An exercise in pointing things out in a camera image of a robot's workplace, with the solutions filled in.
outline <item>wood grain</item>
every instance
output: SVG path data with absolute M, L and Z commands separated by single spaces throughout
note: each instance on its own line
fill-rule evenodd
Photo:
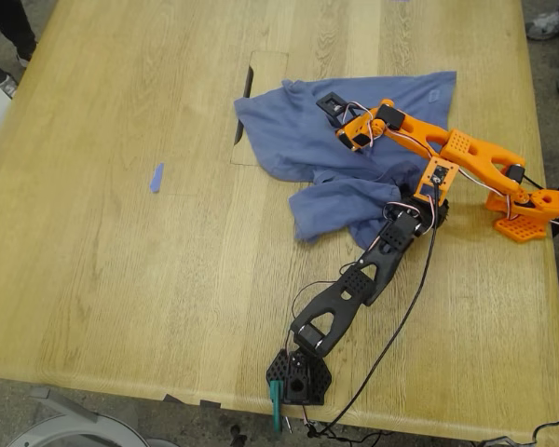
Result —
M 292 80 L 456 70 L 450 126 L 543 181 L 517 0 L 61 0 L 0 130 L 0 377 L 271 412 L 264 374 L 293 295 L 360 250 L 346 232 L 294 241 L 303 185 L 232 164 L 254 51 L 285 53 Z M 526 442 L 559 419 L 552 242 L 495 232 L 473 183 L 450 194 L 425 290 L 343 422 Z M 355 392 L 427 247 L 328 357 L 310 417 Z M 559 445 L 559 427 L 541 435 Z

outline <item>orange robot base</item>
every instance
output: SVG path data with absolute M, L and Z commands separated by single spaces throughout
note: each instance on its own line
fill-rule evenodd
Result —
M 485 186 L 497 192 L 491 192 L 485 206 L 488 210 L 505 212 L 506 216 L 497 219 L 494 227 L 499 233 L 517 242 L 525 242 L 546 236 L 550 220 L 559 217 L 559 190 L 541 189 L 528 192 L 521 185 L 522 178 L 513 179 L 506 175 L 510 167 L 523 167 L 525 160 L 513 152 L 491 142 L 472 138 L 457 129 L 445 130 L 415 119 L 393 108 L 393 101 L 383 100 L 378 107 L 368 110 L 348 121 L 336 131 L 344 134 L 352 142 L 352 150 L 363 146 L 356 144 L 359 135 L 372 140 L 381 135 L 390 137 L 403 147 L 429 160 L 415 192 L 415 197 L 428 200 L 423 188 L 432 188 L 431 176 L 437 167 L 447 170 L 447 175 L 439 185 L 439 202 L 443 204 L 445 195 L 451 186 L 458 168 L 467 169 L 478 177 Z M 386 114 L 379 111 L 383 107 Z M 380 116 L 393 115 L 395 111 L 398 123 L 393 126 Z M 435 151 L 429 143 L 441 146 Z

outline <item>blue plastic piece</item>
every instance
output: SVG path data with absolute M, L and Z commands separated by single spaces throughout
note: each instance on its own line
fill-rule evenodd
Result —
M 152 193 L 156 193 L 159 191 L 159 186 L 161 185 L 161 176 L 164 173 L 164 164 L 159 163 L 157 165 L 156 171 L 153 173 L 153 179 L 151 183 L 149 183 L 149 189 L 151 189 Z

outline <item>black cable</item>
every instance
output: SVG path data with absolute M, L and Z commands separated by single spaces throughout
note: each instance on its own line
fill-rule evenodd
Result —
M 308 289 L 310 286 L 314 286 L 315 284 L 333 284 L 333 283 L 335 283 L 335 281 L 313 281 L 313 282 L 308 283 L 305 287 L 303 287 L 300 291 L 298 291 L 298 293 L 296 294 L 296 296 L 294 296 L 294 299 L 292 300 L 292 317 L 296 318 L 296 314 L 294 313 L 294 305 L 296 304 L 296 300 L 300 296 L 300 293 L 302 293 L 303 291 Z
M 339 267 L 339 274 L 340 276 L 344 275 L 344 272 L 342 270 L 344 270 L 344 267 L 350 267 L 351 265 L 355 264 L 356 261 L 352 261 L 351 263 L 345 263 L 344 265 L 342 265 L 341 267 Z
M 536 427 L 534 429 L 534 432 L 532 433 L 532 443 L 534 443 L 534 444 L 537 443 L 537 435 L 538 435 L 539 431 L 541 431 L 543 428 L 545 428 L 545 427 L 557 427 L 557 426 L 559 426 L 559 421 L 547 422 L 546 424 L 541 424 L 538 427 Z
M 532 183 L 533 186 L 536 186 L 538 189 L 544 189 L 542 186 L 540 186 L 538 183 L 536 183 L 534 180 L 530 179 L 530 177 L 528 177 L 527 175 L 524 174 L 524 178 L 526 180 L 528 180 L 529 183 Z
M 532 447 L 537 444 L 537 435 L 539 434 L 539 431 L 541 431 L 543 428 L 546 427 L 557 427 L 557 426 L 559 426 L 559 421 L 547 422 L 546 424 L 539 425 L 532 432 L 532 442 L 525 442 L 525 443 L 515 442 L 514 440 L 510 439 L 508 436 L 501 436 L 499 438 L 493 438 L 492 440 L 482 440 L 479 445 L 485 445 L 488 442 L 494 442 L 494 441 L 497 442 L 505 441 L 508 445 L 511 445 L 512 447 L 521 447 L 521 446 Z
M 327 430 L 329 431 L 330 434 L 323 434 L 323 433 L 317 433 L 317 431 L 314 429 L 314 427 L 312 426 L 308 426 L 309 432 L 312 433 L 311 436 L 312 438 L 320 438 L 321 436 L 324 436 L 325 438 L 327 438 L 328 440 L 337 440 L 339 442 L 347 442 L 349 443 L 350 446 L 352 446 L 352 444 L 363 444 L 366 442 L 366 440 L 368 440 L 369 438 L 372 438 L 373 436 L 376 436 L 376 440 L 373 442 L 373 444 L 371 445 L 371 447 L 375 447 L 376 444 L 379 442 L 379 440 L 381 439 L 381 437 L 383 435 L 385 435 L 386 433 L 392 434 L 393 432 L 384 432 L 383 430 L 379 430 L 379 431 L 375 431 L 373 433 L 369 433 L 368 435 L 364 436 L 361 440 L 351 440 L 350 438 L 345 438 L 343 436 L 336 436 L 334 431 L 331 430 L 331 428 L 328 426 L 328 424 L 325 424 L 323 422 L 321 422 L 321 424 L 327 428 Z
M 366 374 L 366 377 L 362 381 L 362 385 L 360 386 L 360 388 L 358 388 L 358 391 L 356 391 L 356 394 L 354 394 L 352 399 L 350 399 L 348 404 L 344 407 L 344 410 L 342 410 L 340 412 L 340 414 L 329 424 L 329 426 L 327 426 L 324 430 L 322 430 L 320 432 L 320 435 L 324 435 L 327 432 L 327 430 L 329 430 L 331 427 L 333 427 L 337 423 L 337 421 L 339 421 L 342 418 L 342 416 L 344 414 L 346 414 L 346 412 L 354 404 L 354 402 L 356 401 L 358 396 L 362 393 L 366 384 L 369 382 L 369 380 L 371 380 L 371 377 L 373 376 L 373 373 L 375 372 L 376 367 L 379 365 L 381 360 L 385 357 L 385 355 L 389 351 L 389 348 L 391 347 L 391 345 L 393 345 L 393 342 L 395 341 L 396 337 L 398 336 L 398 334 L 402 330 L 403 325 L 405 324 L 406 320 L 408 319 L 408 317 L 410 317 L 410 313 L 412 312 L 412 309 L 414 308 L 414 305 L 416 304 L 416 300 L 418 299 L 418 296 L 422 292 L 422 288 L 425 285 L 425 279 L 427 278 L 427 272 L 429 271 L 430 257 L 432 256 L 432 249 L 435 245 L 435 235 L 437 234 L 437 223 L 439 222 L 439 200 L 438 200 L 439 186 L 437 186 L 436 184 L 433 184 L 433 186 L 434 186 L 434 197 L 435 197 L 434 198 L 435 201 L 434 201 L 434 204 L 433 204 L 433 207 L 435 209 L 435 224 L 433 226 L 432 236 L 430 238 L 429 252 L 427 253 L 427 261 L 425 262 L 425 268 L 422 272 L 422 277 L 420 278 L 420 283 L 418 284 L 418 289 L 416 290 L 416 294 L 414 295 L 414 298 L 412 299 L 412 302 L 410 302 L 410 305 L 408 305 L 408 309 L 406 310 L 406 313 L 403 314 L 403 318 L 402 318 L 402 321 L 400 322 L 400 325 L 396 328 L 394 333 L 391 335 L 391 338 L 389 338 L 387 344 L 385 345 L 385 347 L 383 348 L 383 350 L 379 354 L 379 357 L 376 358 L 375 363 L 371 367 L 371 370 Z

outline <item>robotic arm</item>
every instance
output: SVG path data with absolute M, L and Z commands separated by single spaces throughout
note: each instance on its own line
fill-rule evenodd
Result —
M 559 189 L 526 191 L 521 185 L 525 177 L 524 159 L 501 146 L 474 139 L 457 129 L 448 131 L 415 119 L 395 109 L 390 100 L 367 109 L 330 93 L 317 105 L 328 115 L 337 128 L 335 136 L 348 149 L 358 151 L 385 135 L 429 163 L 414 193 L 386 210 L 388 222 L 371 246 L 334 284 L 313 298 L 290 326 L 296 344 L 314 357 L 329 354 L 346 333 L 358 308 L 375 301 L 414 239 L 443 223 L 448 211 L 445 197 L 458 172 L 490 190 L 486 207 L 505 212 L 494 223 L 501 234 L 524 242 L 545 237 L 549 222 L 559 224 Z M 348 110 L 352 118 L 342 124 L 338 117 L 346 117 Z M 439 152 L 430 143 L 440 146 Z M 472 179 L 463 169 L 482 182 Z M 439 207 L 439 222 L 434 222 L 435 207 Z M 372 278 L 364 273 L 371 264 L 375 266 Z M 325 334 L 312 321 L 326 313 L 333 314 L 334 320 Z

